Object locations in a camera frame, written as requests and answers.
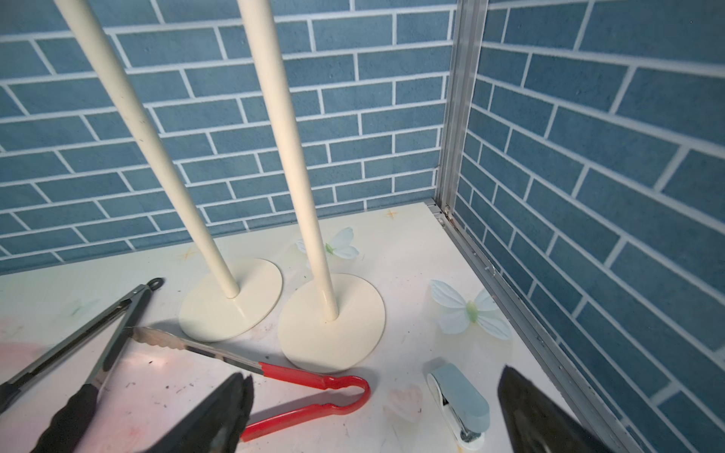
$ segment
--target light blue stapler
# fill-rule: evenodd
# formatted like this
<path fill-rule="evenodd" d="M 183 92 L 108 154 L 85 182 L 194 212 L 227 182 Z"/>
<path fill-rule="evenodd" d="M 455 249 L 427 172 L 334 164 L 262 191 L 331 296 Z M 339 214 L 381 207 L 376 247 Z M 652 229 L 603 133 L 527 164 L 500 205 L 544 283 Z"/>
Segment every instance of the light blue stapler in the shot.
<path fill-rule="evenodd" d="M 453 364 L 435 369 L 427 377 L 448 428 L 461 448 L 475 451 L 484 445 L 491 425 L 489 403 Z"/>

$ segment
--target round pole base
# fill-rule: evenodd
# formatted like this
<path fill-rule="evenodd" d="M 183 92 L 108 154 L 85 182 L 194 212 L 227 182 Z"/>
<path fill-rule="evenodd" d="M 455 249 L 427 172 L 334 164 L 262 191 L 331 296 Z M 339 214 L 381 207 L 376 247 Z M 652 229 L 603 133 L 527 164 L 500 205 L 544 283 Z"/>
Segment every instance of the round pole base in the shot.
<path fill-rule="evenodd" d="M 315 281 L 292 294 L 279 317 L 279 342 L 303 370 L 335 373 L 370 354 L 385 328 L 385 306 L 375 287 L 360 277 L 332 274 L 340 315 L 326 321 Z"/>
<path fill-rule="evenodd" d="M 197 341 L 222 341 L 253 328 L 272 311 L 282 293 L 282 274 L 264 259 L 228 263 L 240 292 L 227 299 L 214 275 L 204 277 L 181 303 L 181 330 Z"/>

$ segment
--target white pole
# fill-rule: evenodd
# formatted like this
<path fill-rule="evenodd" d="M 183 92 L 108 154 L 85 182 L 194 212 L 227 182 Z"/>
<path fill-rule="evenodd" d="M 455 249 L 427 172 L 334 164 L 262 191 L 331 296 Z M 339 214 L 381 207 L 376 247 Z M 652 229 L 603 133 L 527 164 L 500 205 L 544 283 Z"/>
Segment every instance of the white pole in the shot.
<path fill-rule="evenodd" d="M 238 0 L 238 3 L 292 197 L 292 205 L 297 214 L 307 257 L 310 259 L 312 275 L 322 299 L 325 319 L 332 321 L 338 315 L 337 302 L 325 258 L 325 246 L 312 198 L 305 156 L 299 140 L 297 120 L 294 116 L 272 9 L 268 0 Z"/>
<path fill-rule="evenodd" d="M 191 238 L 199 247 L 223 293 L 232 299 L 239 294 L 239 285 L 229 272 L 217 245 L 196 211 L 196 206 L 164 149 L 159 134 L 146 115 L 144 106 L 138 100 L 93 11 L 86 0 L 55 0 L 55 4 L 98 74 L 113 104 L 118 108 L 123 121 L 136 139 L 138 147 L 151 165 Z"/>

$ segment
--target white butterfly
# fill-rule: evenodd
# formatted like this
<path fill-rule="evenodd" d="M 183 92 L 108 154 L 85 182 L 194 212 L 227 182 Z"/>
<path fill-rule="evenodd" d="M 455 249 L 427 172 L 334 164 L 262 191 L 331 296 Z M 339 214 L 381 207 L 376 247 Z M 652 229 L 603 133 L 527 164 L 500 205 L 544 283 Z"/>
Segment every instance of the white butterfly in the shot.
<path fill-rule="evenodd" d="M 360 254 L 360 252 L 350 245 L 350 243 L 352 242 L 352 237 L 352 228 L 347 227 L 340 230 L 340 232 L 332 238 L 332 241 L 325 243 L 325 252 L 327 252 L 325 256 L 327 258 L 332 255 L 341 257 L 343 259 L 355 258 L 357 255 Z M 305 248 L 305 243 L 302 239 L 297 241 L 295 244 L 302 253 L 307 254 L 307 249 Z"/>
<path fill-rule="evenodd" d="M 440 280 L 431 280 L 431 290 L 433 299 L 441 305 L 438 325 L 443 333 L 461 333 L 476 323 L 496 338 L 511 338 L 511 327 L 485 289 L 472 302 L 466 302 L 458 291 Z"/>

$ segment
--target brick wall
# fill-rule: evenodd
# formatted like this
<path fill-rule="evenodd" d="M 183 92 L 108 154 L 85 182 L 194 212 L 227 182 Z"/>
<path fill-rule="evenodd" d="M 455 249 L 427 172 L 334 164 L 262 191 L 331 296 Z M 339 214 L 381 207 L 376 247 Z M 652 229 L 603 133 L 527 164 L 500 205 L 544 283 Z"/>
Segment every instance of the brick wall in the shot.
<path fill-rule="evenodd" d="M 235 0 L 89 3 L 212 234 L 293 221 Z M 272 4 L 318 214 L 431 197 L 455 3 Z M 0 62 L 0 273 L 189 240 L 52 0 Z"/>
<path fill-rule="evenodd" d="M 725 448 L 725 8 L 490 0 L 455 214 L 646 451 Z"/>

